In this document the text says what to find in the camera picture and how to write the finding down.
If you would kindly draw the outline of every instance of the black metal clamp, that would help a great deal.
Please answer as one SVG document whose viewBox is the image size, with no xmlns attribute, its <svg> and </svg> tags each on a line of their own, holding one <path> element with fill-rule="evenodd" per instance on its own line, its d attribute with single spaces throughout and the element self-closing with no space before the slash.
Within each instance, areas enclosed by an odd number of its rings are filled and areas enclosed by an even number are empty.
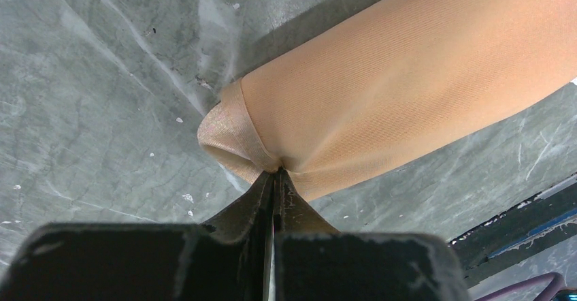
<svg viewBox="0 0 577 301">
<path fill-rule="evenodd" d="M 459 262 L 423 234 L 344 234 L 262 173 L 202 224 L 50 224 L 21 246 L 0 300 L 468 300 Z"/>
</svg>

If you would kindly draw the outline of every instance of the fabric fold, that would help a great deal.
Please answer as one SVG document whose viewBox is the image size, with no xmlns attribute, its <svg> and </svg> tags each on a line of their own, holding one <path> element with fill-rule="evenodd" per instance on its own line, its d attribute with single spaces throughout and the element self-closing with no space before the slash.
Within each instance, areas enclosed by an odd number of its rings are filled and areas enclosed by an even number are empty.
<svg viewBox="0 0 577 301">
<path fill-rule="evenodd" d="M 383 0 L 223 89 L 200 145 L 307 200 L 507 118 L 577 76 L 577 0 Z"/>
</svg>

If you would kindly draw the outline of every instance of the beige fabric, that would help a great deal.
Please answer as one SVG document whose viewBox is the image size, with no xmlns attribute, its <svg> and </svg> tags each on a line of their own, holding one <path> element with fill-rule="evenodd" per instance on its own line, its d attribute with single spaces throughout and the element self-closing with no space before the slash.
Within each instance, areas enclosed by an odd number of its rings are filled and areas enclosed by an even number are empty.
<svg viewBox="0 0 577 301">
<path fill-rule="evenodd" d="M 225 88 L 199 141 L 307 200 L 516 114 L 577 76 L 577 0 L 383 0 Z"/>
</svg>

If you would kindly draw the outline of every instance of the paint chip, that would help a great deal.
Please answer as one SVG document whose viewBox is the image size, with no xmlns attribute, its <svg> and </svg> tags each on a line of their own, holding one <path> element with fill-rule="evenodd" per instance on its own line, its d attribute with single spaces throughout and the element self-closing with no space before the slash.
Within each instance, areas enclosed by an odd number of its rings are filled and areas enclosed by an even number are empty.
<svg viewBox="0 0 577 301">
<path fill-rule="evenodd" d="M 193 199 L 193 197 L 192 197 L 190 194 L 183 194 L 182 197 L 183 197 L 186 201 L 188 201 L 188 202 L 190 202 L 190 203 L 192 203 L 192 204 L 195 203 L 195 200 Z"/>
</svg>

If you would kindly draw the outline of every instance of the ribbed fabric texture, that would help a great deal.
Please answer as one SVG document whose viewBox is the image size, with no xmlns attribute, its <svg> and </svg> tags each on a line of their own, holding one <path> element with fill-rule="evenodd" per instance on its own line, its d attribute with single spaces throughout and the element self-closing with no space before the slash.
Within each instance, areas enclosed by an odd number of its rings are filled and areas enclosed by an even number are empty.
<svg viewBox="0 0 577 301">
<path fill-rule="evenodd" d="M 200 145 L 307 200 L 509 117 L 577 76 L 577 0 L 383 0 L 223 89 Z"/>
</svg>

